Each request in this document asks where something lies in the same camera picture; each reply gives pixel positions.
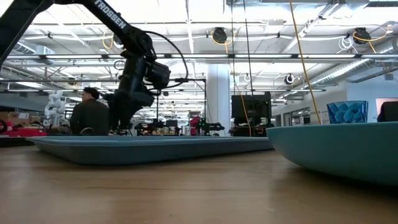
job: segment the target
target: blue glass vase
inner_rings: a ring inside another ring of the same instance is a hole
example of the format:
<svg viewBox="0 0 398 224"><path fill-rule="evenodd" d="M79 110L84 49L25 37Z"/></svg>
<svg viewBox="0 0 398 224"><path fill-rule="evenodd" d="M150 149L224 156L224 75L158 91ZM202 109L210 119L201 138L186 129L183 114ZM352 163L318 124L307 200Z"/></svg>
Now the blue glass vase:
<svg viewBox="0 0 398 224"><path fill-rule="evenodd" d="M367 123L367 101L342 101L327 104L331 124Z"/></svg>

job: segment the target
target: white robot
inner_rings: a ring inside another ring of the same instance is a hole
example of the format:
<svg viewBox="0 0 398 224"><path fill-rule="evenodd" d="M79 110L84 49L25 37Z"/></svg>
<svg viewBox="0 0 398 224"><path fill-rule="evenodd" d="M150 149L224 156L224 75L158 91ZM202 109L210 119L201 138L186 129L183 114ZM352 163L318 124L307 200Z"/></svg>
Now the white robot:
<svg viewBox="0 0 398 224"><path fill-rule="evenodd" d="M43 126L59 126L60 116L65 112L65 102L61 101L62 91L54 90L49 95L49 103L44 109Z"/></svg>

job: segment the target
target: blue tray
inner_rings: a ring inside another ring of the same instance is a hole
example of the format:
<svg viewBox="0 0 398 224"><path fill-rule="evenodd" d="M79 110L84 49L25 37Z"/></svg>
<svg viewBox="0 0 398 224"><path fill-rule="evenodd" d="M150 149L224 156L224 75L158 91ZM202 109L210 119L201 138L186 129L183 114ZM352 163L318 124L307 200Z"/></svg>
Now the blue tray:
<svg viewBox="0 0 398 224"><path fill-rule="evenodd" d="M267 129L286 159L327 174L398 185L398 122Z"/></svg>
<svg viewBox="0 0 398 224"><path fill-rule="evenodd" d="M48 136L27 139L41 151L87 165L128 165L272 149L268 138Z"/></svg>

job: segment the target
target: workbench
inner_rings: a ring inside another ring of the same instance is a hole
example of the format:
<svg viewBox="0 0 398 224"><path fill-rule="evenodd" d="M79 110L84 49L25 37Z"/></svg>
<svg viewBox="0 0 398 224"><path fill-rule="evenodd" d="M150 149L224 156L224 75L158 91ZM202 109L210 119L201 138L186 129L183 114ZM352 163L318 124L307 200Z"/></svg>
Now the workbench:
<svg viewBox="0 0 398 224"><path fill-rule="evenodd" d="M396 189L323 175L275 151L79 166L34 146L0 149L8 223L398 223Z"/></svg>

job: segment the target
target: wooden table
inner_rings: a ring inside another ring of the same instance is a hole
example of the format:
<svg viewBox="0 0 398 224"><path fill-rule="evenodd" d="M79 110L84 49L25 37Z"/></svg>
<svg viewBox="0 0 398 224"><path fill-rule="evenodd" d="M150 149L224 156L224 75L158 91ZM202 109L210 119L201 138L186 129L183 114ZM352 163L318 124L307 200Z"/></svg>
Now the wooden table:
<svg viewBox="0 0 398 224"><path fill-rule="evenodd" d="M274 151L124 167L0 149L0 223L398 223L394 189L322 175Z"/></svg>

